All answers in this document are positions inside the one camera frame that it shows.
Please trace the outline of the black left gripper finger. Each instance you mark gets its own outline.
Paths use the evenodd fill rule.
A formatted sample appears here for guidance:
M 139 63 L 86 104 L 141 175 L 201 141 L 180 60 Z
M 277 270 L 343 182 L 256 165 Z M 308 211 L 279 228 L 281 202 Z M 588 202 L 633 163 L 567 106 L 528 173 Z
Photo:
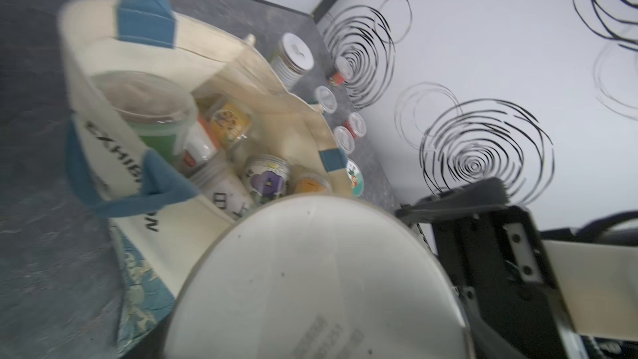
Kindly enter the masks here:
M 585 358 L 531 214 L 489 178 L 403 204 L 430 224 L 436 257 L 458 290 L 478 358 Z

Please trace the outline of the silver label jar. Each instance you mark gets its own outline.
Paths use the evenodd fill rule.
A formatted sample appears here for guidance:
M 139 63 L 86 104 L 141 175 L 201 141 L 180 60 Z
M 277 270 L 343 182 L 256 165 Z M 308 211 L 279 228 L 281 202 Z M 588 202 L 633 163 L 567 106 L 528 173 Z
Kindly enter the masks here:
M 302 194 L 243 218 L 197 262 L 164 358 L 472 358 L 423 239 L 358 199 Z

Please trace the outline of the cream canvas bag blue handles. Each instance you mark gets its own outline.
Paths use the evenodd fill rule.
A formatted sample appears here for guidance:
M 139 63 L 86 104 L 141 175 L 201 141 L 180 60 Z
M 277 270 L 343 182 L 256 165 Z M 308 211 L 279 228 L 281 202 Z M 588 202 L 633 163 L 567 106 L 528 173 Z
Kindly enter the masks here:
M 168 0 L 71 0 L 57 16 L 71 125 L 69 184 L 111 230 L 125 281 L 124 358 L 166 320 L 192 268 L 239 216 L 179 172 L 215 94 L 255 116 L 259 144 L 350 196 L 346 158 L 315 106 L 290 93 L 254 37 Z

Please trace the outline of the large radish label seed jar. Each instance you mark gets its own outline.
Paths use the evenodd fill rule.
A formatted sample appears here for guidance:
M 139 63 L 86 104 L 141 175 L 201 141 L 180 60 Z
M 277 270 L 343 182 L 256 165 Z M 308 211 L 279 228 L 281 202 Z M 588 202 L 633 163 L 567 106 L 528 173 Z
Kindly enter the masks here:
M 351 181 L 353 196 L 361 197 L 365 189 L 365 180 L 361 169 L 353 160 L 347 162 L 347 174 Z

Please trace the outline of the clear lid red seed jar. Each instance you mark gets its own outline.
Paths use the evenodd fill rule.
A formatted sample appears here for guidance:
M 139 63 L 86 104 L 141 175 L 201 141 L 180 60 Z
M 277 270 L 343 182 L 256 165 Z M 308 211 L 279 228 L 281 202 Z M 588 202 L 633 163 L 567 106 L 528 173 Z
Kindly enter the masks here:
M 356 147 L 355 139 L 345 126 L 336 126 L 332 130 L 332 134 L 338 148 L 346 155 L 350 155 L 354 152 Z

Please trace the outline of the red bee label seed jar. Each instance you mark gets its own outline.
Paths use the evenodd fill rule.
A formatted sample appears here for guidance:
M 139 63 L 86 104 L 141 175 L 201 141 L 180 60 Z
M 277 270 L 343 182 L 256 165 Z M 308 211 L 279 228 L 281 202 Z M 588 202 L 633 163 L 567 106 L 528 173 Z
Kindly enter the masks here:
M 339 86 L 344 82 L 350 81 L 354 75 L 353 67 L 350 62 L 343 56 L 338 56 L 335 61 L 335 72 L 329 79 L 332 86 Z

